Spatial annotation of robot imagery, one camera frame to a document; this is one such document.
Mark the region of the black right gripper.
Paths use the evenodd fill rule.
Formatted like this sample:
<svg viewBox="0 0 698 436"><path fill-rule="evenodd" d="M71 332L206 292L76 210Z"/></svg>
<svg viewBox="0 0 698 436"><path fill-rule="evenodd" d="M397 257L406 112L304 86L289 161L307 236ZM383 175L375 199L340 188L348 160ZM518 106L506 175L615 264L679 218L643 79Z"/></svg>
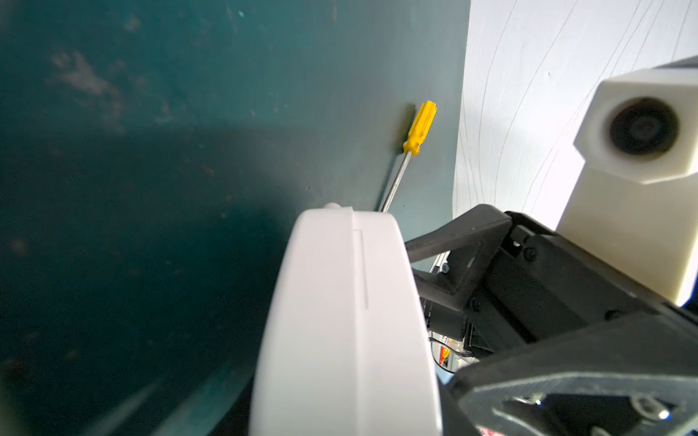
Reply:
<svg viewBox="0 0 698 436"><path fill-rule="evenodd" d="M494 355L447 385L474 426L503 435L696 429L692 314L528 216L492 205L405 250L411 263L449 253L446 274L413 270L425 300L461 311L476 292L469 317Z"/></svg>

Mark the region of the yellow handled screwdriver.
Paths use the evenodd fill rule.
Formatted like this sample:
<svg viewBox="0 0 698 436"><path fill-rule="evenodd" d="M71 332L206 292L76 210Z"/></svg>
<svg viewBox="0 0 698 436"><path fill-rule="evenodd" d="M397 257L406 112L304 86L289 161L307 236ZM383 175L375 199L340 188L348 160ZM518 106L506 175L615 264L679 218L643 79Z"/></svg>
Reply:
<svg viewBox="0 0 698 436"><path fill-rule="evenodd" d="M431 127L434 123L434 118L437 114L437 106L433 101L426 101L421 105L416 113L416 117L409 129L407 138L403 144L403 157L400 165L397 168L393 181L390 184L385 199L379 207L381 213L387 213L396 197L399 186L405 176L408 165L413 157L421 153L421 146L425 142Z"/></svg>

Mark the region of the white square alarm clock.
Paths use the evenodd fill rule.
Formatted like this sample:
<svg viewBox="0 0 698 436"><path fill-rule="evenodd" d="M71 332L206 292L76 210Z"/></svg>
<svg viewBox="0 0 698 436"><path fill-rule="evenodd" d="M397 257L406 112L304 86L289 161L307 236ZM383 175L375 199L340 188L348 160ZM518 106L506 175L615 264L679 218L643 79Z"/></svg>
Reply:
<svg viewBox="0 0 698 436"><path fill-rule="evenodd" d="M423 309L390 214L331 203L296 220L261 342L249 432L443 432Z"/></svg>

